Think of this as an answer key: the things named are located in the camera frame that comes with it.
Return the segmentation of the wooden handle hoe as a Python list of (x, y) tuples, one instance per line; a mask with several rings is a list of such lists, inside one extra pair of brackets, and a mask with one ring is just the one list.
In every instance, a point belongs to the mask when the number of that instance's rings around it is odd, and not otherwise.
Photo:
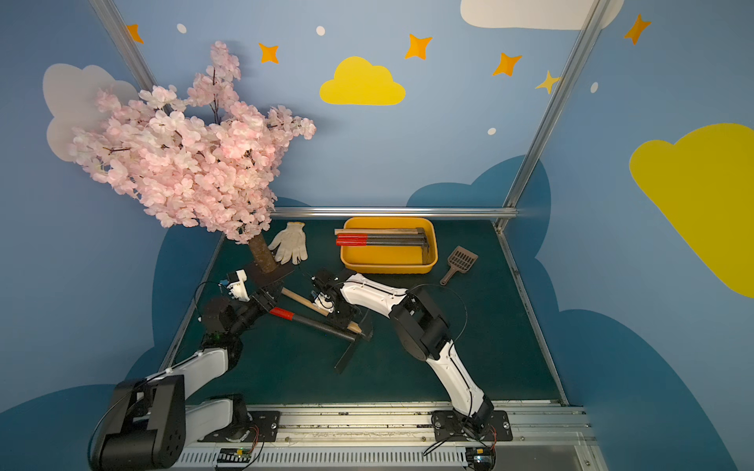
[[(291, 290), (288, 290), (287, 288), (282, 288), (281, 292), (283, 296), (286, 296), (286, 298), (290, 298), (294, 300), (295, 302), (298, 302), (299, 304), (307, 308), (310, 308), (311, 310), (327, 318), (329, 312), (317, 306), (313, 301), (310, 301), (309, 299), (304, 298), (303, 296), (300, 296), (299, 294), (295, 294), (294, 292), (292, 292)], [(372, 328), (371, 321), (367, 317), (363, 317), (361, 318), (361, 321), (358, 324), (359, 324), (358, 332), (353, 332), (352, 330), (348, 330), (348, 331), (351, 331), (352, 333), (355, 333), (361, 336), (363, 339), (365, 339), (365, 341), (371, 341), (372, 336), (373, 336), (373, 328)]]
[(421, 228), (339, 229), (335, 236), (339, 247), (419, 247), (424, 259), (429, 256), (428, 236)]

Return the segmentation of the red grip rake front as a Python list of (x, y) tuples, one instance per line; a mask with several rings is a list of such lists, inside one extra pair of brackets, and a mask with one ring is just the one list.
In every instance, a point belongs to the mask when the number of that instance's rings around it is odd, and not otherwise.
[(338, 374), (342, 374), (346, 370), (346, 368), (349, 366), (351, 359), (353, 358), (353, 355), (355, 354), (355, 350), (357, 349), (357, 346), (359, 345), (359, 341), (361, 340), (359, 335), (352, 333), (351, 331), (348, 331), (348, 330), (337, 329), (326, 323), (316, 321), (314, 319), (310, 319), (306, 316), (294, 314), (293, 312), (290, 312), (280, 307), (272, 308), (269, 311), (269, 313), (280, 319), (285, 319), (287, 321), (295, 322), (300, 325), (308, 326), (310, 328), (316, 329), (317, 331), (334, 336), (338, 339), (348, 341), (349, 346), (346, 349), (346, 351), (343, 353), (341, 358), (338, 360), (338, 362), (336, 363), (335, 371)]

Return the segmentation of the red grip rake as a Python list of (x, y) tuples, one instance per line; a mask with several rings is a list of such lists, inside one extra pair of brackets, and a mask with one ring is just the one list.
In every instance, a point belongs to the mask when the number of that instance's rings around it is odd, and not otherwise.
[(427, 263), (428, 245), (418, 239), (338, 239), (345, 261), (357, 264), (414, 265)]
[(359, 345), (359, 341), (361, 340), (359, 335), (352, 333), (351, 331), (348, 331), (348, 330), (337, 329), (326, 323), (316, 321), (314, 319), (310, 319), (306, 316), (294, 314), (293, 312), (290, 312), (280, 307), (272, 308), (269, 311), (269, 313), (280, 319), (285, 319), (287, 321), (295, 322), (300, 325), (308, 326), (310, 328), (316, 329), (317, 331), (334, 336), (338, 339), (348, 341), (349, 346), (346, 349), (346, 351), (343, 353), (341, 358), (338, 360), (338, 362), (336, 363), (335, 371), (338, 374), (342, 374), (346, 370), (346, 368), (349, 366), (351, 359), (353, 358), (353, 355), (355, 354), (355, 350), (357, 349), (357, 346)]
[(353, 256), (363, 259), (388, 259), (403, 256), (422, 259), (430, 257), (430, 244), (426, 236), (407, 233), (341, 233), (336, 235), (336, 245), (347, 247)]

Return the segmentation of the red grip rake back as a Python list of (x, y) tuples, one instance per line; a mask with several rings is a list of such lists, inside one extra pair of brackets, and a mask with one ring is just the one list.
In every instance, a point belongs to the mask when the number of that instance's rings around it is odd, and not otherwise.
[(426, 236), (407, 233), (341, 233), (336, 235), (336, 245), (347, 247), (353, 256), (363, 259), (388, 259), (403, 256), (422, 259), (430, 257), (430, 244)]

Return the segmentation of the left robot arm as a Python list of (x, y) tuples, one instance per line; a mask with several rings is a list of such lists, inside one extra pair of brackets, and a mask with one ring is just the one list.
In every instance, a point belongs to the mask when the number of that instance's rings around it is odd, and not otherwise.
[(277, 439), (278, 413), (250, 412), (241, 394), (218, 396), (193, 408), (186, 401), (236, 367), (243, 333), (275, 306), (267, 290), (240, 303), (230, 298), (208, 303), (198, 351), (161, 372), (116, 386), (86, 449), (90, 469), (168, 469), (186, 445), (203, 439), (229, 444), (250, 440), (251, 459), (258, 461), (265, 444)]

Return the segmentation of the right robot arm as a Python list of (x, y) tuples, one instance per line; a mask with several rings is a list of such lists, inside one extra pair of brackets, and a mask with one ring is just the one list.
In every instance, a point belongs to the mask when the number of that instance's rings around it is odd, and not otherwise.
[(352, 270), (321, 270), (311, 281), (315, 304), (340, 321), (351, 322), (361, 307), (390, 319), (404, 349), (438, 377), (461, 429), (479, 434), (487, 427), (494, 406), (463, 365), (449, 322), (424, 288), (393, 288)]

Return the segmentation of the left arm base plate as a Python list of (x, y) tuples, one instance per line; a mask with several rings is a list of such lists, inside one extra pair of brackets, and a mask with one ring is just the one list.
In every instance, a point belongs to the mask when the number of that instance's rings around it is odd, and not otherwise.
[(245, 417), (234, 420), (229, 426), (214, 431), (200, 443), (274, 443), (279, 432), (281, 412), (278, 410), (248, 411)]

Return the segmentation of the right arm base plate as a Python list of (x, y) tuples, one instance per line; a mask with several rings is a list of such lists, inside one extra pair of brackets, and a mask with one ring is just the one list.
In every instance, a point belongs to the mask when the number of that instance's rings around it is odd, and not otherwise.
[(430, 415), (435, 441), (511, 442), (512, 424), (504, 410), (492, 410), (486, 421), (476, 423), (455, 410), (435, 410)]

